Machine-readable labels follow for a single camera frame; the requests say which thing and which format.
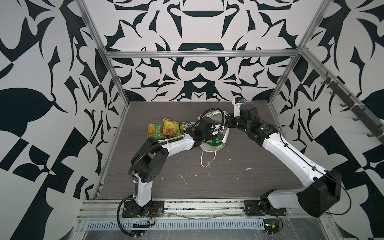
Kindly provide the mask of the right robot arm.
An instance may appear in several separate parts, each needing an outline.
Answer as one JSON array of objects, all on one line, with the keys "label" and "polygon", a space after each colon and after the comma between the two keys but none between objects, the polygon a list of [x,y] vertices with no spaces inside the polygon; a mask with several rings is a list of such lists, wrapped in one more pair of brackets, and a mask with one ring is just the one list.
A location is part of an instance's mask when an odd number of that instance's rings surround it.
[{"label": "right robot arm", "polygon": [[259,117],[252,105],[234,105],[234,112],[227,120],[229,128],[237,128],[247,134],[268,152],[277,157],[302,183],[295,190],[270,190],[260,197],[260,211],[272,214],[278,209],[302,209],[318,218],[341,199],[342,176],[328,171],[294,148],[273,125]]}]

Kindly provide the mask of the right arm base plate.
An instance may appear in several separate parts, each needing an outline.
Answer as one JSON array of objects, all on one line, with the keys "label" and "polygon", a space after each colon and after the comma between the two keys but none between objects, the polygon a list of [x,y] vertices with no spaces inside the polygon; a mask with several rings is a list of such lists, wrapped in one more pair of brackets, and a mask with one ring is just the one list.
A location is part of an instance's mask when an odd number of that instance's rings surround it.
[{"label": "right arm base plate", "polygon": [[249,217],[254,216],[285,216],[286,208],[275,209],[267,200],[245,200],[244,212]]}]

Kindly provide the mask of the yellow chips snack bag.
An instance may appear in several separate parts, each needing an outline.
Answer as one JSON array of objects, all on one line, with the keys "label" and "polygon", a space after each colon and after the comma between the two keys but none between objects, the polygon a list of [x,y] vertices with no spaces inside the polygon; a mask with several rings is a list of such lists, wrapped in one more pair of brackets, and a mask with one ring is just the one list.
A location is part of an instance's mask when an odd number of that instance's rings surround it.
[{"label": "yellow chips snack bag", "polygon": [[178,137],[180,136],[180,124],[177,121],[163,118],[164,122],[164,129],[163,129],[163,135],[165,136],[171,136],[171,137]]}]

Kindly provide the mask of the yellow green snack bag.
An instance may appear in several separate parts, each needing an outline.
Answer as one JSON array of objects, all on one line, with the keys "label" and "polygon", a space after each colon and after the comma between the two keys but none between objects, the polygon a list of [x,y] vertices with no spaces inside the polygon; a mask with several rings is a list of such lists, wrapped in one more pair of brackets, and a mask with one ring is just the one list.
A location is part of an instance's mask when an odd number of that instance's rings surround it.
[{"label": "yellow green snack bag", "polygon": [[182,122],[179,122],[179,127],[180,127],[180,132],[181,133],[184,133],[184,131],[188,128],[190,128],[193,124],[195,124],[196,122],[189,122],[189,121],[182,121]]}]

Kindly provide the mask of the green red snack bag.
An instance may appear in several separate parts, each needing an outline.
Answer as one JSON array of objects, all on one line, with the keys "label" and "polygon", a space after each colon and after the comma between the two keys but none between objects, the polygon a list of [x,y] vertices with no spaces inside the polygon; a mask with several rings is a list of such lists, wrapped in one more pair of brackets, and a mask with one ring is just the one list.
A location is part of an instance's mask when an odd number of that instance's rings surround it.
[{"label": "green red snack bag", "polygon": [[163,134],[164,125],[162,124],[153,124],[148,125],[147,139],[155,138],[156,140],[165,140],[166,135]]}]

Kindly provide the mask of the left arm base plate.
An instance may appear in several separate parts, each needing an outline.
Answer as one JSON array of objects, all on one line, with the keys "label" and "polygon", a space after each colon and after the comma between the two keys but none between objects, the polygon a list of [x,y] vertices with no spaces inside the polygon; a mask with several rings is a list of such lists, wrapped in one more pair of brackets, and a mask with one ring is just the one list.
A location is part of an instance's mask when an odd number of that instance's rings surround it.
[{"label": "left arm base plate", "polygon": [[150,201],[145,206],[140,207],[136,201],[126,201],[123,207],[123,218],[149,217],[154,218],[164,213],[164,201]]}]

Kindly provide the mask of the floral paper gift bag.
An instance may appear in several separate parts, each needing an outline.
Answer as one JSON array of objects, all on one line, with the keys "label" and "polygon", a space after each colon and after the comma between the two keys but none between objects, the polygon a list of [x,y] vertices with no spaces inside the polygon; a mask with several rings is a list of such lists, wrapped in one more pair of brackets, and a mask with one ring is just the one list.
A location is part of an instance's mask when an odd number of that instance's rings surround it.
[{"label": "floral paper gift bag", "polygon": [[[200,145],[202,149],[201,165],[203,168],[207,168],[215,160],[217,152],[224,148],[230,133],[230,129],[226,126],[220,127],[223,119],[225,119],[224,123],[226,123],[228,117],[227,111],[223,111],[222,113],[220,110],[211,110],[205,113],[203,117],[208,117],[213,120],[215,126],[213,133],[209,134],[210,139],[203,140]],[[204,153],[214,153],[214,158],[207,163],[203,163]]]}]

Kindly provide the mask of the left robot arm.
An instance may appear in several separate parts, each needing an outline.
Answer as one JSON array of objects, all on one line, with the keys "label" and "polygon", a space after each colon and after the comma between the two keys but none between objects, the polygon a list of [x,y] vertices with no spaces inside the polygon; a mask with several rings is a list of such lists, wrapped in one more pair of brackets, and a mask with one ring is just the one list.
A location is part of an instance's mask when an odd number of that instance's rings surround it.
[{"label": "left robot arm", "polygon": [[223,129],[224,120],[216,124],[209,117],[201,117],[178,137],[163,141],[155,138],[147,139],[132,158],[129,169],[129,177],[136,184],[133,195],[135,207],[140,210],[150,207],[153,181],[160,174],[169,157],[192,150],[204,141],[215,139]]}]

